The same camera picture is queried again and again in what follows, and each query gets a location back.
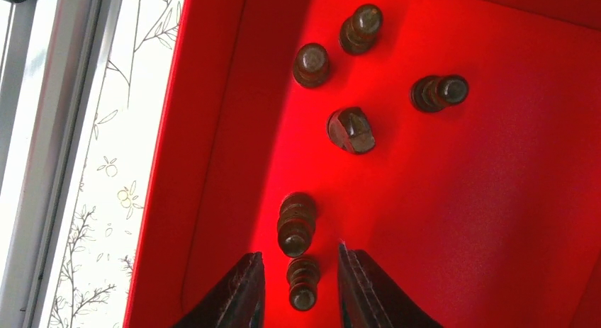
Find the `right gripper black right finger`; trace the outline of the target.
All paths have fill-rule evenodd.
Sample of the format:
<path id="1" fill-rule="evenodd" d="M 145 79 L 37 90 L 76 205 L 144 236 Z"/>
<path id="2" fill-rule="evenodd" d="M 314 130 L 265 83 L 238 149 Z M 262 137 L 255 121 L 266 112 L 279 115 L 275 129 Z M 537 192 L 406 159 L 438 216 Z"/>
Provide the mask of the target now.
<path id="1" fill-rule="evenodd" d="M 441 327 L 364 250 L 338 246 L 343 327 Z"/>

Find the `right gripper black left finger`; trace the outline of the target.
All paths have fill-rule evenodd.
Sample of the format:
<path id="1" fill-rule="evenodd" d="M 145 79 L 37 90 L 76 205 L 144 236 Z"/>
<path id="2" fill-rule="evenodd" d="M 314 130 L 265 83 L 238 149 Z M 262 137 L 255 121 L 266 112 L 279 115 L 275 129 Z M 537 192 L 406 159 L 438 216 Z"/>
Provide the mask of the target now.
<path id="1" fill-rule="evenodd" d="M 263 327 L 265 283 L 262 253 L 245 254 L 174 326 L 180 328 Z"/>

